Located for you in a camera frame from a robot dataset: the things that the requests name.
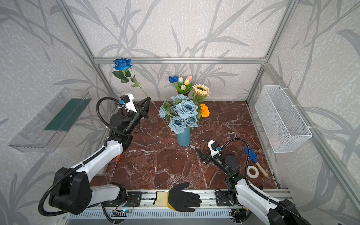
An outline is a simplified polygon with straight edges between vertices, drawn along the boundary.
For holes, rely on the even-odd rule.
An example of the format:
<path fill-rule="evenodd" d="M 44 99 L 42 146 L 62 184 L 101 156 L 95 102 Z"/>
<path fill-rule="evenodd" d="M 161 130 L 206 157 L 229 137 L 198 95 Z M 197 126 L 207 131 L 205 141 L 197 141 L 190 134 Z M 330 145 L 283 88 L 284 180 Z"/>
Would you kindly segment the teal ceramic vase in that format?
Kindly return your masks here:
<path fill-rule="evenodd" d="M 184 131 L 180 134 L 177 134 L 177 143 L 179 146 L 187 147 L 191 143 L 191 133 L 190 128 L 184 128 Z"/>

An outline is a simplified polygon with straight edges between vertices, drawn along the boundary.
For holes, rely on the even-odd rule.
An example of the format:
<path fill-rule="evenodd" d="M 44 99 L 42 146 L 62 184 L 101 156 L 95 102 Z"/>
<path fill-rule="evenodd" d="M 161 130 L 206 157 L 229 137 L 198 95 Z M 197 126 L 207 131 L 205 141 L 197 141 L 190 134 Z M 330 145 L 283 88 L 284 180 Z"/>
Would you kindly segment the orange marigold flower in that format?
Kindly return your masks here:
<path fill-rule="evenodd" d="M 202 118 L 209 117 L 210 111 L 209 111 L 208 107 L 205 104 L 201 104 L 200 109 L 201 109 L 201 117 Z"/>

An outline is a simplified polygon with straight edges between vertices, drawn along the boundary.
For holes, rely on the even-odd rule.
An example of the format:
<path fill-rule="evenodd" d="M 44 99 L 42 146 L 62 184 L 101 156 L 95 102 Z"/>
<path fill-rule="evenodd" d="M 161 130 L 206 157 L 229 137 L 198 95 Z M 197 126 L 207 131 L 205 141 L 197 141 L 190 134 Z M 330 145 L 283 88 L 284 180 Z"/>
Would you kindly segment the dusty blue rose bunch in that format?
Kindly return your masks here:
<path fill-rule="evenodd" d="M 171 97 L 171 103 L 165 101 L 159 110 L 160 119 L 169 120 L 169 128 L 179 135 L 187 128 L 197 128 L 200 108 L 183 94 Z"/>

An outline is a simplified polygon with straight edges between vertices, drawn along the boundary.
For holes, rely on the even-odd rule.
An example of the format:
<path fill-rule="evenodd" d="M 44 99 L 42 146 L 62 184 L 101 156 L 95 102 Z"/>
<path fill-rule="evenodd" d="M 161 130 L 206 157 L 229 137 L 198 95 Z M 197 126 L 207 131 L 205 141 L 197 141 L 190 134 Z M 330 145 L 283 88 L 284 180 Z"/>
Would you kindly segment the cream sunflower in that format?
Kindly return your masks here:
<path fill-rule="evenodd" d="M 210 89 L 205 86 L 204 84 L 195 84 L 192 87 L 192 101 L 197 105 L 200 106 L 206 98 L 210 95 Z"/>

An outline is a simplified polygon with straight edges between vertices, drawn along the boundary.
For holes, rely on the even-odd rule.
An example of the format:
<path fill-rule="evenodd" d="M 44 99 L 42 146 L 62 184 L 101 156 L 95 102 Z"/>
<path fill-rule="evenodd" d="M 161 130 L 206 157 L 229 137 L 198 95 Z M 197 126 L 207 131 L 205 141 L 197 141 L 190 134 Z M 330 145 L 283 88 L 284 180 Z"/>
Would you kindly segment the deep blue rose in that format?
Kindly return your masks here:
<path fill-rule="evenodd" d="M 121 83 L 128 83 L 131 81 L 133 84 L 131 85 L 133 88 L 140 88 L 142 92 L 149 97 L 146 92 L 142 89 L 142 84 L 138 82 L 135 78 L 135 75 L 131 75 L 129 71 L 132 68 L 131 59 L 120 58 L 114 60 L 114 69 L 113 75 L 120 79 Z"/>

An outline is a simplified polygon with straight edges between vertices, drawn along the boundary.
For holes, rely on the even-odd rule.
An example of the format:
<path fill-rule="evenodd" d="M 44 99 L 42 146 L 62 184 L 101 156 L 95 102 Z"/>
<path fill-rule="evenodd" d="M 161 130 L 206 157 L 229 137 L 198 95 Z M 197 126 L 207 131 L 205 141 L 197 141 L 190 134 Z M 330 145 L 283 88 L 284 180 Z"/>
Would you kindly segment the orange yellow tulip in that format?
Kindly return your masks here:
<path fill-rule="evenodd" d="M 185 82 L 184 82 L 184 84 L 185 84 L 186 86 L 189 85 L 189 84 L 190 84 L 190 80 L 186 79 Z"/>

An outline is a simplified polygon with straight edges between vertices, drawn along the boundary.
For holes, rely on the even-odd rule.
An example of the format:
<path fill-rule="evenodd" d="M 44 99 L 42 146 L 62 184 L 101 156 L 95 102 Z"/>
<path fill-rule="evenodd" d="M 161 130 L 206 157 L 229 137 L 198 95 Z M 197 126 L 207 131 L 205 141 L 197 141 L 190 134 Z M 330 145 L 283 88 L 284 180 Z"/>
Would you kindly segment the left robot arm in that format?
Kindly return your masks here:
<path fill-rule="evenodd" d="M 103 167 L 131 145 L 133 129 L 140 124 L 142 118 L 148 118 L 151 98 L 134 103 L 134 97 L 129 93 L 120 99 L 110 97 L 109 100 L 116 102 L 118 108 L 126 110 L 127 114 L 117 112 L 111 116 L 109 122 L 105 121 L 99 110 L 100 104 L 106 99 L 103 97 L 97 102 L 96 113 L 112 131 L 112 135 L 87 159 L 71 168 L 63 167 L 56 172 L 53 184 L 38 203 L 38 211 L 42 216 L 54 217 L 64 213 L 78 215 L 89 206 L 121 199 L 121 186 L 110 184 L 91 187 L 90 182 Z"/>

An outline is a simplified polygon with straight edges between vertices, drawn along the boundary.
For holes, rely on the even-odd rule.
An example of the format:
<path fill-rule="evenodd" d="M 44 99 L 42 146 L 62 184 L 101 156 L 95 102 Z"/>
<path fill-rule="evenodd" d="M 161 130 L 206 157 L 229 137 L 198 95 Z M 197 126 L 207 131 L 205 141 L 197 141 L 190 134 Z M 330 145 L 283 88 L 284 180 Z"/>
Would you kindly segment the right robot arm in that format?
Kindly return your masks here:
<path fill-rule="evenodd" d="M 291 201 L 274 198 L 253 185 L 248 180 L 248 175 L 241 173 L 239 161 L 235 155 L 222 155 L 222 151 L 233 141 L 242 141 L 246 145 L 245 170 L 247 170 L 251 149 L 242 138 L 231 139 L 223 147 L 220 147 L 219 143 L 214 140 L 206 139 L 210 149 L 207 154 L 195 148 L 202 162 L 205 164 L 212 162 L 226 175 L 224 183 L 228 190 L 230 203 L 249 209 L 266 225 L 309 225 L 310 223 L 300 215 Z"/>

